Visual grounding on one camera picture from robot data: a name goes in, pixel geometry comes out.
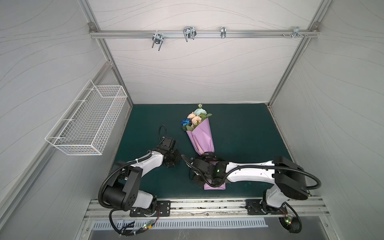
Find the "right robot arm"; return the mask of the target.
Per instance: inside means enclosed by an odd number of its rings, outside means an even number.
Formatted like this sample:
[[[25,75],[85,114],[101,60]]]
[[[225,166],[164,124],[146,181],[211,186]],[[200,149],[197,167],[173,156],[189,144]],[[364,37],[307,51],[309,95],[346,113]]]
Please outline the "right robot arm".
[[[301,166],[278,156],[264,163],[240,164],[227,161],[208,161],[203,158],[182,156],[187,166],[195,173],[194,180],[210,188],[221,188],[226,183],[263,182],[271,184],[266,190],[261,206],[280,208],[287,200],[308,199],[308,191],[322,186],[315,175]]]

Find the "pink purple wrapping paper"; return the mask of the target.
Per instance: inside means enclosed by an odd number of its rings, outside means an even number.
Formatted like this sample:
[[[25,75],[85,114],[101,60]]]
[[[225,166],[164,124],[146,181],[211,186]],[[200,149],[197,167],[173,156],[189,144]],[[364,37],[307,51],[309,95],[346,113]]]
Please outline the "pink purple wrapping paper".
[[[182,126],[186,131],[196,153],[205,161],[221,161],[215,155],[214,141],[212,137],[209,119],[205,119],[198,126]],[[225,188],[204,188],[204,190],[225,190]]]

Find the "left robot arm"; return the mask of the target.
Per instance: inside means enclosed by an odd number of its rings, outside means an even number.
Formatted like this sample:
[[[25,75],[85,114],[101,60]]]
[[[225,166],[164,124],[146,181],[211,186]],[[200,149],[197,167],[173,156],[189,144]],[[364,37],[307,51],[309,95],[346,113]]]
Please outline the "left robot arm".
[[[141,180],[144,175],[160,166],[173,168],[179,163],[181,155],[175,145],[175,139],[164,137],[146,155],[117,163],[99,189],[100,206],[124,212],[141,209],[153,214],[157,208],[157,197],[140,190]]]

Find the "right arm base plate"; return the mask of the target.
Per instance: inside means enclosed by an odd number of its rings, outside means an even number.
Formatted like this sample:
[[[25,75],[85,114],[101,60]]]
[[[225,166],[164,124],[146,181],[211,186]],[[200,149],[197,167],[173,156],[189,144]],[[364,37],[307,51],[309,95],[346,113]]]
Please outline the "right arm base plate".
[[[284,215],[288,211],[284,206],[275,208],[267,205],[265,199],[247,199],[245,209],[248,215]]]

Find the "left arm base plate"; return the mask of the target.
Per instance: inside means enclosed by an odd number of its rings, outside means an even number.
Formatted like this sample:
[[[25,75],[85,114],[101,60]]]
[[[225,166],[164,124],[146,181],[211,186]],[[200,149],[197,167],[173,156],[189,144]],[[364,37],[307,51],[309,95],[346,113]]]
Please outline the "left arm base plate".
[[[149,218],[149,217],[169,217],[171,211],[170,201],[157,201],[153,200],[149,208],[132,208],[130,210],[130,217]]]

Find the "blue fake flower stem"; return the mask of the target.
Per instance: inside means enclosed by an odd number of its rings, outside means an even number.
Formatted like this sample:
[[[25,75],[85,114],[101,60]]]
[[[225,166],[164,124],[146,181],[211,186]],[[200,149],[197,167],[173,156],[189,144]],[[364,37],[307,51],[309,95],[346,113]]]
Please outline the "blue fake flower stem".
[[[184,119],[181,121],[181,125],[190,127],[192,125],[192,121],[191,121],[191,119]]]

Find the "peach fake flower stem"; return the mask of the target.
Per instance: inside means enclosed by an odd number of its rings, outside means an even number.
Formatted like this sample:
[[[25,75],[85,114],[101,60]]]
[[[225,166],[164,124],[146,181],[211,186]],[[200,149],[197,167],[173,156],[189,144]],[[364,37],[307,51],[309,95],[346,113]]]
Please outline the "peach fake flower stem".
[[[188,119],[191,121],[193,126],[197,126],[202,122],[202,118],[194,113],[189,114]]]

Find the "mint fake flower stem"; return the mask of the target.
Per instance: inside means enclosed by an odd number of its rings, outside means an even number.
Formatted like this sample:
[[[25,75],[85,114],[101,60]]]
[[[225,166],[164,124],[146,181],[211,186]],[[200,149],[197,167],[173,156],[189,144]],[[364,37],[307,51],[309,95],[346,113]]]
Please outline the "mint fake flower stem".
[[[202,119],[202,121],[204,121],[205,119],[207,119],[210,116],[212,116],[212,114],[208,113],[205,109],[203,109],[203,105],[202,104],[198,104],[198,108],[194,111],[194,114],[197,117],[200,117]]]

